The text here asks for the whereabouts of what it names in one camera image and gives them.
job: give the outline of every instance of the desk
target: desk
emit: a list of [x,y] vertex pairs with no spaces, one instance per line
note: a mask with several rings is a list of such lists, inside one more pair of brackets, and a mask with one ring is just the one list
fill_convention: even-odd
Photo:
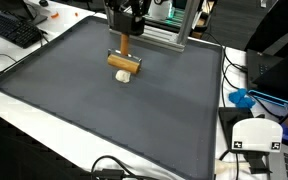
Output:
[[[38,4],[38,0],[31,0],[31,2]],[[39,27],[48,32],[48,38],[50,40],[56,38],[83,17],[94,14],[90,11],[57,4],[51,1],[49,1],[49,4],[50,5],[42,11],[42,14],[47,15],[49,19],[40,24]],[[58,12],[60,16],[56,19],[51,19],[50,15],[55,12]],[[95,16],[105,18],[103,14],[96,14]],[[20,60],[39,47],[40,44],[36,43],[30,48],[23,50],[0,38],[0,53],[8,54],[16,60]],[[227,54],[233,62],[245,64],[245,52],[228,48]],[[5,69],[12,63],[8,58],[1,56],[0,70]],[[245,87],[245,75],[238,70],[231,68],[227,76],[233,84],[239,87]],[[226,96],[233,90],[234,89],[225,84],[224,94]],[[226,101],[227,106],[233,106],[227,99]],[[253,108],[253,112],[255,115],[265,113],[264,110],[258,106]],[[153,176],[159,179],[182,179],[142,157],[2,93],[0,93],[0,117],[85,170],[91,169],[93,162],[98,157],[102,155],[112,155],[133,167],[134,170],[131,170],[138,175]],[[219,157],[227,149],[219,121],[217,123],[216,141],[216,157]],[[233,162],[235,158],[233,155],[228,155],[225,160]],[[98,167],[116,168],[117,166],[110,160],[103,160],[100,161]],[[235,170],[228,171],[222,175],[218,175],[217,179],[235,179],[235,174]],[[240,179],[261,180],[266,179],[266,176],[249,176],[247,173],[240,172]]]

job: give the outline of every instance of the cable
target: cable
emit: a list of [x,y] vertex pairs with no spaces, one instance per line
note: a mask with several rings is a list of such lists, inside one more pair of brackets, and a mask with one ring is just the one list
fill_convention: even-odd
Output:
[[11,56],[9,56],[7,54],[0,54],[0,56],[6,56],[6,57],[10,58],[12,61],[17,62],[14,58],[12,58]]
[[228,66],[226,66],[226,69],[225,69],[225,71],[223,72],[223,78],[226,80],[226,82],[232,87],[232,88],[234,88],[234,89],[239,89],[238,87],[236,87],[236,86],[234,86],[229,80],[228,80],[228,78],[226,77],[226,72],[227,72],[227,70],[228,70],[228,68],[230,67],[230,66],[233,66],[234,64],[229,64]]
[[222,89],[222,101],[223,101],[223,107],[226,107],[226,105],[225,105],[225,99],[224,99],[224,81],[225,81],[225,75],[223,74],[222,85],[221,85],[221,89]]
[[[232,63],[232,61],[228,58],[228,56],[227,56],[227,54],[226,54],[226,47],[224,47],[224,56],[225,56],[225,58],[226,58],[226,60],[230,63],[230,64],[234,64],[234,63]],[[242,71],[242,72],[247,72],[247,68],[246,67],[244,67],[244,66],[242,66],[242,65],[239,65],[239,64],[235,64],[235,65],[233,65],[236,69],[239,69],[240,71]]]
[[152,177],[147,177],[147,176],[130,176],[130,175],[126,175],[124,176],[125,178],[135,178],[135,179],[146,179],[146,180],[158,180]]
[[38,32],[39,32],[39,34],[40,34],[41,47],[43,47],[43,46],[44,46],[44,45],[43,45],[44,35],[43,35],[42,31],[41,31],[39,28],[37,28],[37,30],[38,30]]
[[50,42],[44,35],[43,35],[43,39],[44,39],[47,43]]
[[91,173],[94,173],[96,164],[102,159],[111,159],[111,160],[115,161],[125,172],[127,172],[129,174],[129,175],[124,175],[123,178],[135,178],[135,179],[139,179],[139,180],[158,180],[158,179],[155,179],[152,177],[135,175],[134,173],[132,173],[130,170],[128,170],[125,167],[125,165],[122,161],[120,161],[116,157],[110,156],[110,155],[105,155],[105,156],[98,158],[92,165]]
[[88,9],[89,11],[91,11],[91,6],[90,6],[88,0],[86,0],[86,4],[87,4],[87,9]]
[[114,157],[114,156],[109,156],[109,155],[102,156],[102,157],[98,158],[98,159],[93,163],[91,172],[94,172],[96,164],[97,164],[100,160],[102,160],[102,159],[111,159],[111,160],[115,161],[115,162],[116,162],[123,170],[125,170],[129,175],[136,176],[136,175],[133,174],[130,170],[128,170],[128,169],[123,165],[123,163],[122,163],[119,159],[117,159],[117,158]]
[[240,164],[238,163],[238,155],[237,153],[235,154],[236,157],[236,180],[238,180],[238,176],[240,174]]
[[[214,40],[215,40],[215,42],[217,43],[217,44],[219,44],[222,48],[224,48],[224,57],[227,59],[227,61],[230,63],[230,64],[234,64],[234,63],[232,63],[232,61],[228,58],[228,56],[227,56],[227,53],[226,53],[226,47],[224,47],[211,33],[208,33],[208,32],[204,32],[204,34],[208,34],[210,37],[212,37]],[[247,72],[247,68],[246,67],[244,67],[244,66],[242,66],[242,65],[239,65],[239,64],[234,64],[233,65],[236,69],[238,69],[238,70],[240,70],[240,71],[242,71],[242,72]]]
[[218,159],[219,159],[220,161],[222,161],[229,152],[230,152],[229,150],[226,150],[226,151],[220,156],[220,158],[218,158]]

